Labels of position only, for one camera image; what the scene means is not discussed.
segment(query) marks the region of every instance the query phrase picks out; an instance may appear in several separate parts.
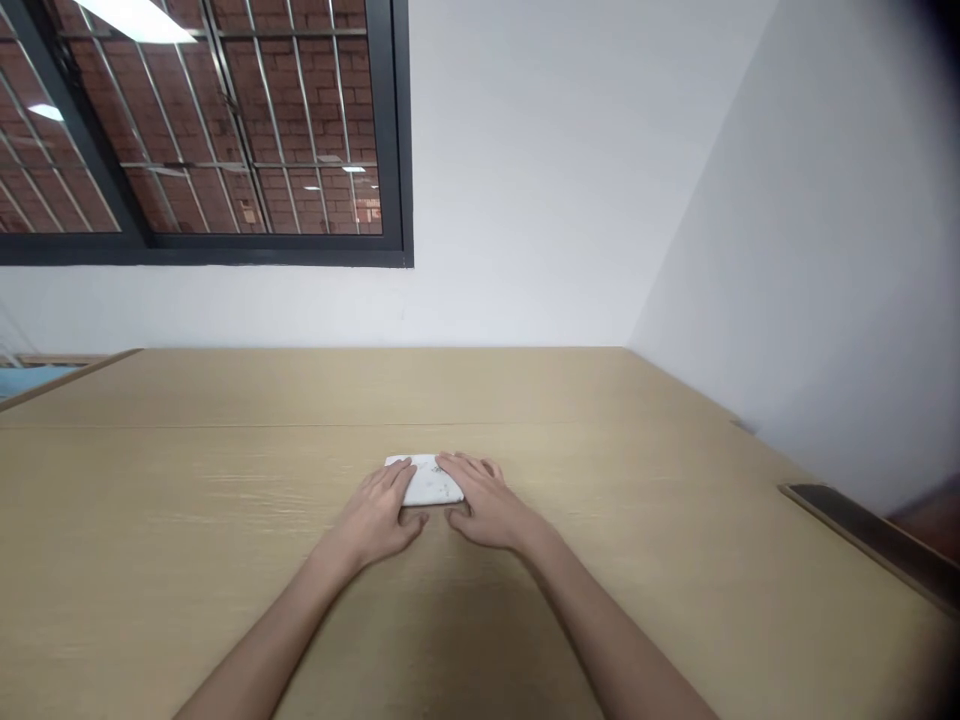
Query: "black window frame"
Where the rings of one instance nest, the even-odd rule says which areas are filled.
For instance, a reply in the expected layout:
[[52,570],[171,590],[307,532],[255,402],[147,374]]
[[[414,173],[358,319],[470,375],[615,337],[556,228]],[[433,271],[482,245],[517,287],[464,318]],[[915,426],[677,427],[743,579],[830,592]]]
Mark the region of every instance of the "black window frame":
[[0,266],[325,265],[413,267],[407,0],[366,0],[382,235],[154,232],[40,0],[0,0],[120,227],[116,233],[0,234]]

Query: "wooden table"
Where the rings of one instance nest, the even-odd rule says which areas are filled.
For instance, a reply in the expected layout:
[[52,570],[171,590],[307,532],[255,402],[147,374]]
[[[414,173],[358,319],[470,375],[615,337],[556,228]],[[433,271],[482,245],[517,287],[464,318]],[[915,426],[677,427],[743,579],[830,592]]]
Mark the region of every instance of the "wooden table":
[[[940,610],[780,495],[803,471],[620,349],[148,350],[0,413],[0,717],[167,718],[392,454],[499,459],[725,718],[915,710]],[[439,512],[280,718],[599,717],[511,555]]]

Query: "hand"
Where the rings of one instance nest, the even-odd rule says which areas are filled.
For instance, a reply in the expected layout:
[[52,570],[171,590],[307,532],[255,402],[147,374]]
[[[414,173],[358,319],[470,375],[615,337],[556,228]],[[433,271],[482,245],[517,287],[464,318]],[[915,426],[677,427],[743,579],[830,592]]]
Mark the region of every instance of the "hand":
[[405,549],[428,520],[419,513],[399,523],[400,505],[416,471],[407,458],[367,475],[318,549],[332,549],[353,572]]
[[447,522],[468,540],[523,553],[531,536],[550,529],[546,520],[507,487],[503,471],[492,460],[440,453],[437,465],[466,496],[469,513],[451,508],[447,510]]

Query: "wrist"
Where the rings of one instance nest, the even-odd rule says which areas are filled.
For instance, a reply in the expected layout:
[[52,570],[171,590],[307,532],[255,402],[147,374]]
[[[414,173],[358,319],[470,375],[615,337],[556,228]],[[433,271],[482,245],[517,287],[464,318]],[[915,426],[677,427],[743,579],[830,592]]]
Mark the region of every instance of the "wrist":
[[553,525],[534,513],[530,521],[524,524],[513,550],[523,560],[536,565],[545,554],[562,543],[563,539]]
[[311,573],[320,573],[346,585],[363,569],[360,554],[351,552],[337,542],[331,533],[325,534],[307,556],[304,568]]

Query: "white wall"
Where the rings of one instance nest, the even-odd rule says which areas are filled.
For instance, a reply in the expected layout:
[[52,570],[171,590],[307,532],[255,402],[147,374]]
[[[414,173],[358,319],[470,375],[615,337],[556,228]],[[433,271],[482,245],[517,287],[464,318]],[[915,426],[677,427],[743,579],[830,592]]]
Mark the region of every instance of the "white wall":
[[621,345],[775,4],[411,2],[415,270],[5,268],[0,332],[43,352]]
[[783,0],[630,346],[875,511],[960,470],[958,117],[916,19]]

